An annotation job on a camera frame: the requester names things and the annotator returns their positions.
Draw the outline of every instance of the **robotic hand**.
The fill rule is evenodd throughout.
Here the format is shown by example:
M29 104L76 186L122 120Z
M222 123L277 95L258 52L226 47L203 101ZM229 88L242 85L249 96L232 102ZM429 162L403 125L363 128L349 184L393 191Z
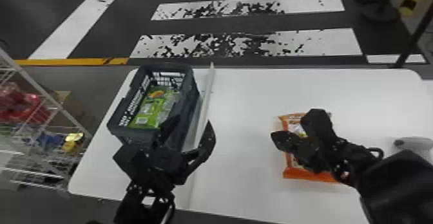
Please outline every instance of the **robotic hand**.
M383 151L338 137L323 109L301 119L307 138L289 131L271 133L275 146L292 153L306 169L331 172L333 178L360 194L370 223L433 223L433 166L404 150L383 159Z
M166 120L150 149L123 145L114 155L117 165L130 177L131 183L117 209L116 224L169 223L175 211L176 185L183 185L188 176L204 163L215 147L215 134L207 122L196 149L179 152L165 143L176 128L179 117ZM152 205L142 204L145 197L153 197Z

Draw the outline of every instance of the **snack package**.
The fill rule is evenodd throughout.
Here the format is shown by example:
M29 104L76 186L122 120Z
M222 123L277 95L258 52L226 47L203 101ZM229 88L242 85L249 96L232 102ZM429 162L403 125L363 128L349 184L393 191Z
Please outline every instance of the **snack package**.
M307 133L302 129L301 118L305 113L293 113L278 117L281 120L283 129L297 134L299 137L307 137ZM284 153L287 162L287 167L284 169L283 177L301 180L312 180L320 182L336 183L337 181L331 176L329 172L321 172L314 174L307 169L304 169L298 164L296 158L291 153Z
M128 127L158 128L170 114L178 94L178 91L166 86L152 86Z

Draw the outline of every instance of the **yellow floor line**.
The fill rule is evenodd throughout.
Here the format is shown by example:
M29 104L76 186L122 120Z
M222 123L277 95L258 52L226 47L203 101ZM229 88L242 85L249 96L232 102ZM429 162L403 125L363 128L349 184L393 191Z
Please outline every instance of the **yellow floor line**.
M15 60L23 66L98 66L126 64L129 58L91 58L91 59L23 59Z

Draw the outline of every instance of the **white table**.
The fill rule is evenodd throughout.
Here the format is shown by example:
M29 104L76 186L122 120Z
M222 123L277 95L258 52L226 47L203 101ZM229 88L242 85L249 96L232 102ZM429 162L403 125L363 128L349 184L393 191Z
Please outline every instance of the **white table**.
M128 177L112 156L120 142L106 123L130 73L73 175L73 194L121 200ZM195 70L204 89L206 70ZM367 223L355 190L285 180L282 153L270 139L277 116L312 107L332 113L334 129L356 144L395 153L394 139L433 138L433 98L409 70L229 70L215 73L208 117L216 133L211 158L175 189L182 209L277 223Z

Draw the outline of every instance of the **orange snack bag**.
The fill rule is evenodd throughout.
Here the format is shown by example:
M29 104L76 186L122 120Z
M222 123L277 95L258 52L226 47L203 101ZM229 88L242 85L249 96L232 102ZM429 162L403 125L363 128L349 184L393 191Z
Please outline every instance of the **orange snack bag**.
M281 120L283 129L285 131L291 131L296 133L300 137L307 137L305 131L301 126L301 118L305 113L293 113L278 117ZM296 158L291 153L284 153L287 167L284 169L283 177L301 180L312 180L320 182L331 182L337 183L331 176L330 172L321 172L320 174L314 174L307 169L304 169L298 164Z

